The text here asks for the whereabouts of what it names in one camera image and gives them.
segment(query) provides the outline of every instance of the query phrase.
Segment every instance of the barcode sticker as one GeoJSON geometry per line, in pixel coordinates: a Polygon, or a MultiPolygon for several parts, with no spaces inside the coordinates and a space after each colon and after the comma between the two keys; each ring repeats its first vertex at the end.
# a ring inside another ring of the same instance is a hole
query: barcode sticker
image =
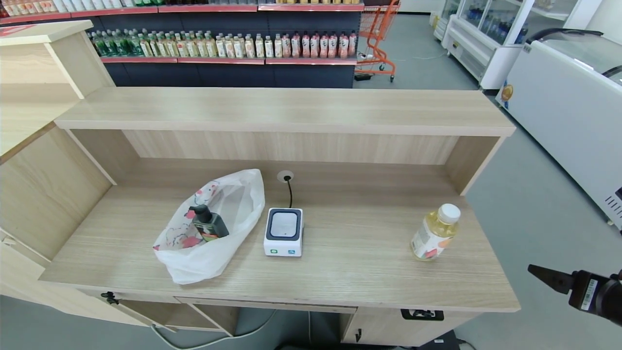
{"type": "Polygon", "coordinates": [[[583,297],[583,303],[581,303],[581,310],[588,311],[590,309],[597,285],[598,282],[596,280],[590,280],[590,283],[587,285],[587,290],[585,291],[585,296],[583,297]]]}

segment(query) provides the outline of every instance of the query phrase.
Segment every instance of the red shelf edge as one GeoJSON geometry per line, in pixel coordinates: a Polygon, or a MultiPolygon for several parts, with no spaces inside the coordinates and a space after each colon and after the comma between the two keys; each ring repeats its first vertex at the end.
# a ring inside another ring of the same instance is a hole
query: red shelf edge
{"type": "Polygon", "coordinates": [[[257,5],[172,5],[158,6],[158,12],[257,12],[257,5]]]}
{"type": "Polygon", "coordinates": [[[179,57],[178,63],[196,64],[254,64],[264,65],[264,59],[222,59],[222,58],[203,58],[203,57],[179,57]]]}
{"type": "Polygon", "coordinates": [[[356,65],[356,59],[266,59],[266,64],[284,65],[356,65]]]}
{"type": "Polygon", "coordinates": [[[102,63],[177,63],[175,57],[102,57],[102,63]]]}
{"type": "Polygon", "coordinates": [[[23,16],[13,16],[6,17],[0,19],[0,24],[10,24],[10,23],[22,23],[22,22],[33,22],[33,21],[46,21],[48,19],[64,19],[71,18],[71,14],[69,12],[64,13],[43,13],[43,14],[26,14],[23,16]]]}
{"type": "Polygon", "coordinates": [[[262,4],[257,11],[362,12],[365,4],[262,4]]]}
{"type": "Polygon", "coordinates": [[[80,18],[80,17],[108,16],[112,14],[142,14],[142,13],[157,13],[157,6],[124,7],[122,9],[78,11],[78,12],[71,12],[71,15],[72,15],[72,18],[80,18]]]}

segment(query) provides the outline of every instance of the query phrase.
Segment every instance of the chest freezer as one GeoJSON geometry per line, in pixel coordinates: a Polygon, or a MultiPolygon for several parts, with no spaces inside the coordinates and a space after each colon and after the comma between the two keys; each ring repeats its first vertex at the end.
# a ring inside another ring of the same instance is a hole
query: chest freezer
{"type": "Polygon", "coordinates": [[[535,34],[496,99],[622,230],[622,45],[602,35],[535,34]]]}

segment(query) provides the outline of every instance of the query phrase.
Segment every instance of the black cable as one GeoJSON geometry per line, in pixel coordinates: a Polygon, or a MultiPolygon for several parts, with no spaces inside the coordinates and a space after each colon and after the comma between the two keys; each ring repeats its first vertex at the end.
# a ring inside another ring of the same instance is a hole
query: black cable
{"type": "Polygon", "coordinates": [[[294,201],[294,196],[292,195],[292,185],[289,183],[289,181],[292,178],[289,176],[285,176],[283,177],[283,180],[287,181],[287,187],[289,188],[289,207],[292,207],[292,202],[294,201]]]}
{"type": "Polygon", "coordinates": [[[466,345],[469,345],[471,348],[473,348],[473,350],[477,350],[476,347],[474,347],[471,343],[469,343],[468,341],[466,341],[464,339],[456,338],[456,340],[458,341],[458,345],[459,344],[466,344],[466,345]]]}

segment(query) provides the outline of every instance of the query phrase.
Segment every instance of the checkout counter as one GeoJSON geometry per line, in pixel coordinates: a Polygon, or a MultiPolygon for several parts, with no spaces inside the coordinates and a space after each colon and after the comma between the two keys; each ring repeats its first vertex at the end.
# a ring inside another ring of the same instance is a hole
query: checkout counter
{"type": "Polygon", "coordinates": [[[98,303],[102,316],[91,317],[173,331],[232,335],[241,307],[339,313],[342,342],[394,346],[520,309],[464,198],[514,132],[480,92],[118,88],[83,33],[90,26],[0,38],[2,77],[17,91],[2,95],[3,110],[14,108],[2,138],[20,133],[2,144],[2,231],[40,262],[33,285],[98,303]],[[39,73],[48,69],[60,73],[39,73]],[[20,101],[49,83],[66,94],[37,93],[45,113],[24,113],[20,101]],[[264,179],[259,223],[222,275],[176,285],[153,242],[197,188],[247,168],[264,179]],[[294,202],[305,211],[300,258],[263,249],[268,208],[289,200],[283,169],[296,174],[294,202]],[[443,203],[461,209],[460,231],[439,259],[417,261],[409,242],[443,203]]]}

